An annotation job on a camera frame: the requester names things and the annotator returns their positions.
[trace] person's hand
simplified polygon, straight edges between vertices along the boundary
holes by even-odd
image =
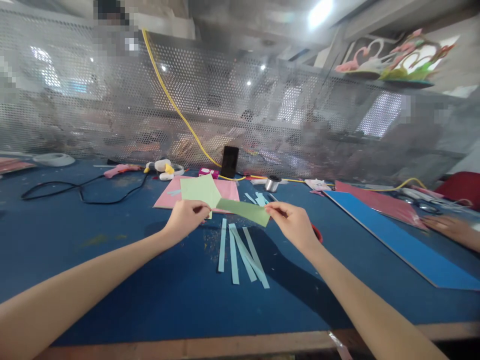
[[[275,201],[266,204],[265,210],[278,224],[283,235],[301,252],[319,244],[304,208]]]
[[[177,201],[162,232],[174,239],[173,246],[195,230],[211,211],[210,206],[200,200]]]
[[[447,238],[480,252],[480,232],[472,229],[467,222],[444,215],[425,216],[421,221]]]

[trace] smartphone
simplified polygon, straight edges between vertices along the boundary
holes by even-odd
[[[233,178],[237,172],[237,161],[239,159],[239,148],[225,146],[221,160],[220,175],[226,178]]]

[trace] glue gun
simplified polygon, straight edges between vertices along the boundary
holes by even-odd
[[[115,166],[113,169],[107,170],[103,173],[107,179],[113,178],[117,174],[125,173],[127,171],[138,171],[141,170],[141,166],[138,165],[130,165],[130,164],[119,164]]]

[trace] light green paper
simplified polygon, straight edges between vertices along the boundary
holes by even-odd
[[[180,179],[180,188],[183,200],[200,200],[207,203],[212,209],[217,207],[217,203],[222,198],[212,174],[191,179]],[[210,212],[208,218],[212,218],[212,212]]]
[[[266,227],[269,223],[270,215],[267,214],[265,209],[261,206],[253,205],[248,202],[234,201],[221,198],[215,207],[217,209],[222,209],[230,213],[237,214],[248,220],[256,222],[263,227]]]

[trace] metal mesh panel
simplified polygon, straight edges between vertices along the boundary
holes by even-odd
[[[165,96],[141,37],[1,5],[2,80],[16,97],[0,104],[0,149],[213,166]],[[220,163],[225,145],[239,147],[241,171],[433,183],[480,135],[480,109],[466,100],[156,34],[151,45],[206,151]]]

